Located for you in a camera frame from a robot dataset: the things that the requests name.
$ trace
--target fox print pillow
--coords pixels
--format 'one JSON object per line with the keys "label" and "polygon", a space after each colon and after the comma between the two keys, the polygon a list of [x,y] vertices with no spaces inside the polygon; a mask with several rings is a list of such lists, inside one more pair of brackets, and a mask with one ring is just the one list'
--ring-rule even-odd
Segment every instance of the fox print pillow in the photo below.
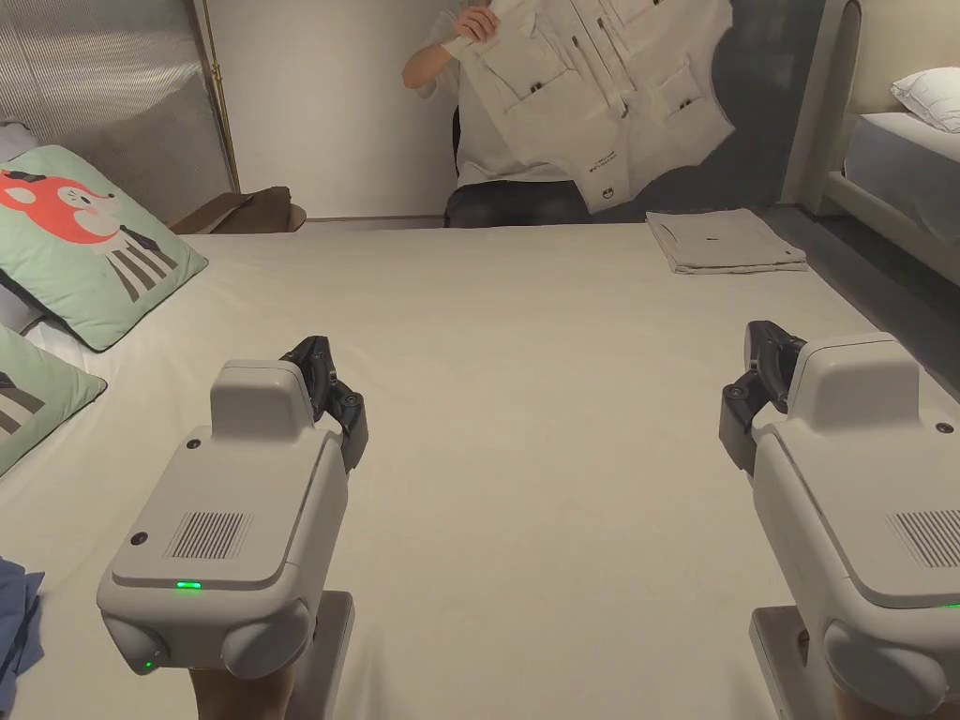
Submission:
{"label": "fox print pillow", "polygon": [[0,475],[106,387],[0,327]]}
{"label": "fox print pillow", "polygon": [[56,145],[0,165],[0,283],[105,350],[207,261]]}

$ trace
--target vest pocket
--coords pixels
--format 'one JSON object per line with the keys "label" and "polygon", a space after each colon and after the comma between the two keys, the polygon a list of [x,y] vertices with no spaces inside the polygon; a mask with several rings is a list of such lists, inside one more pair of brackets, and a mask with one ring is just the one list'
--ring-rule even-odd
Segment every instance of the vest pocket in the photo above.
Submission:
{"label": "vest pocket", "polygon": [[591,91],[579,72],[567,70],[507,110],[506,117],[515,127],[549,135],[552,129],[568,132],[571,123],[583,122],[608,107],[603,95]]}
{"label": "vest pocket", "polygon": [[606,6],[611,17],[618,20],[623,27],[630,25],[660,2],[661,0],[600,0],[600,4]]}
{"label": "vest pocket", "polygon": [[528,36],[523,33],[505,36],[480,56],[516,96],[515,100],[505,99],[505,110],[546,89],[570,70],[539,28],[531,27],[529,32]]}
{"label": "vest pocket", "polygon": [[680,24],[694,23],[706,0],[599,0],[611,19],[613,30],[631,55],[664,41],[667,32]]}
{"label": "vest pocket", "polygon": [[657,88],[657,94],[663,102],[668,118],[678,112],[683,112],[703,98],[703,93],[690,71],[689,64],[685,64],[680,70],[667,78]]}

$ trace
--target cartoon fox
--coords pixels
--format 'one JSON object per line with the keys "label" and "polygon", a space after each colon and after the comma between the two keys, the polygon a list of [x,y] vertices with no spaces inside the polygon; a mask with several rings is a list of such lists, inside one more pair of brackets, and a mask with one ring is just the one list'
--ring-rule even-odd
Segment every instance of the cartoon fox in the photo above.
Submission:
{"label": "cartoon fox", "polygon": [[0,172],[0,206],[25,213],[34,223],[74,245],[100,254],[137,302],[167,277],[177,263],[156,241],[121,225],[120,201],[105,198],[67,178]]}

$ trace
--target white wall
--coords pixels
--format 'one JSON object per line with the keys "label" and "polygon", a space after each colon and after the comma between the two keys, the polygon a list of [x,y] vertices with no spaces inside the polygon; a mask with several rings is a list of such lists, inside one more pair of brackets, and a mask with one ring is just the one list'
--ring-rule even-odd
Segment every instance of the white wall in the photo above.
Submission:
{"label": "white wall", "polygon": [[400,71],[449,0],[209,0],[244,191],[311,218],[439,215],[454,103]]}

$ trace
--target pillow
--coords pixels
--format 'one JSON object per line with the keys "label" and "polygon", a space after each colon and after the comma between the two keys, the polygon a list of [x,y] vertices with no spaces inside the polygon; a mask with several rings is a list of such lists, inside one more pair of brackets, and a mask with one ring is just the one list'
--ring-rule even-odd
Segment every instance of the pillow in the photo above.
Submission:
{"label": "pillow", "polygon": [[0,475],[106,387],[0,327]]}
{"label": "pillow", "polygon": [[0,325],[13,332],[23,332],[39,317],[38,310],[0,285]]}
{"label": "pillow", "polygon": [[911,75],[894,83],[891,91],[927,124],[946,132],[960,132],[960,67]]}
{"label": "pillow", "polygon": [[0,283],[92,349],[116,343],[206,264],[62,147],[0,165]]}

